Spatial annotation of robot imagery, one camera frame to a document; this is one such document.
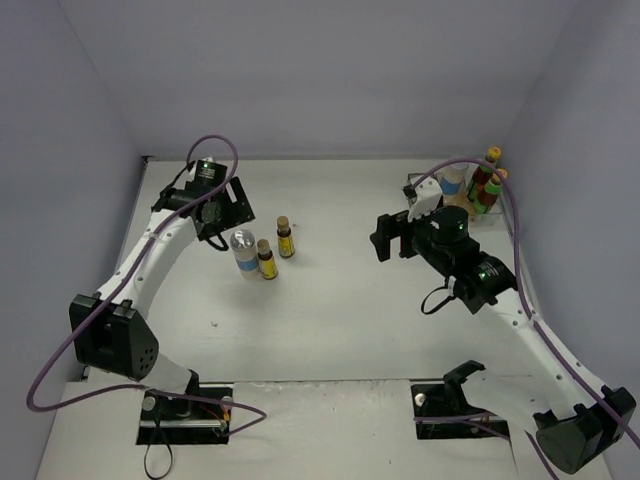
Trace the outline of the white granule jar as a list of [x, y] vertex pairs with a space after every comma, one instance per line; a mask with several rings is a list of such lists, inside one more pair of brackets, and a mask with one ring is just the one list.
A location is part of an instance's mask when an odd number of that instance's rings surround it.
[[250, 278], [259, 274], [256, 240], [246, 229], [237, 229], [231, 233], [230, 247], [242, 276]]
[[465, 182], [469, 164], [467, 162], [453, 163], [442, 170], [440, 187], [444, 196], [455, 196]]

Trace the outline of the red sauce bottle yellow cap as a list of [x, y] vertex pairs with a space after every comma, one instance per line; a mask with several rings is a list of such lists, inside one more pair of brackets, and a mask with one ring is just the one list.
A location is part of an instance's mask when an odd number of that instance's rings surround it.
[[[484, 161], [493, 166], [496, 166], [500, 157], [502, 156], [502, 150], [498, 146], [492, 146], [488, 149]], [[474, 171], [471, 182], [467, 189], [467, 198], [470, 202], [473, 202], [480, 190], [482, 190], [488, 180], [492, 177], [493, 170], [489, 167], [479, 165]]]

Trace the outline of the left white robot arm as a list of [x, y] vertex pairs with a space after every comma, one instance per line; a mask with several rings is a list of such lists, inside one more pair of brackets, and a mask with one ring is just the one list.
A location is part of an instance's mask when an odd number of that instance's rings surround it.
[[239, 178], [229, 176], [226, 166], [205, 158], [186, 170], [183, 187], [169, 184], [161, 191], [143, 235], [114, 275], [69, 307], [77, 360], [165, 392], [164, 408], [180, 420], [198, 411], [200, 380], [162, 354], [147, 322], [152, 303], [188, 246], [221, 238], [255, 218]]

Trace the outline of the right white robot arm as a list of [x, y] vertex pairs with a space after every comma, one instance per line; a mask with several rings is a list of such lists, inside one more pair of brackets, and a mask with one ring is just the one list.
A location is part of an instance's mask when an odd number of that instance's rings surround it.
[[408, 210], [379, 216], [370, 236], [379, 261], [389, 260], [393, 239], [400, 241], [400, 257], [420, 256], [443, 276], [446, 300], [462, 302], [521, 355], [535, 382], [525, 388], [492, 374], [485, 361], [468, 360], [427, 393], [427, 405], [453, 419], [494, 414], [514, 423], [566, 474], [624, 436], [635, 398], [624, 387], [607, 386], [539, 315], [525, 312], [518, 276], [470, 237], [464, 209], [445, 206], [420, 218]]

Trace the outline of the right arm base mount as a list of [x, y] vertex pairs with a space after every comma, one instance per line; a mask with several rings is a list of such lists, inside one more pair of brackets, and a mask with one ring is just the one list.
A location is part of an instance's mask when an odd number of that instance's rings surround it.
[[462, 385], [468, 377], [484, 370], [481, 363], [470, 360], [445, 374], [439, 381], [411, 384], [418, 440], [510, 440], [507, 422], [482, 408], [470, 405], [462, 392]]

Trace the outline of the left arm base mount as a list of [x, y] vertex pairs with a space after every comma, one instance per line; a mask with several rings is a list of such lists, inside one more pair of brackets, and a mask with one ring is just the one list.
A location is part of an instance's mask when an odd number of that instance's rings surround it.
[[233, 387], [204, 384], [199, 395], [208, 402], [186, 401], [145, 393], [139, 415], [137, 445], [226, 445], [232, 408], [214, 401], [231, 401]]

